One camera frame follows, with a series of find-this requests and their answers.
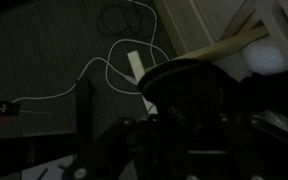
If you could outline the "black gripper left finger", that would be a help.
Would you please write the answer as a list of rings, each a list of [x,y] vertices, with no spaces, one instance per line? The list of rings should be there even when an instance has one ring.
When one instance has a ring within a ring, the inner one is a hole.
[[[117,180],[131,161],[151,148],[149,121],[118,118],[81,152],[62,180]]]

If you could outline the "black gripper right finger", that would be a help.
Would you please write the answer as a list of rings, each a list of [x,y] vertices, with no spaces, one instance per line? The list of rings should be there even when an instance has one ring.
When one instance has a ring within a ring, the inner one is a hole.
[[[220,114],[219,125],[241,180],[288,180],[288,132],[258,117]]]

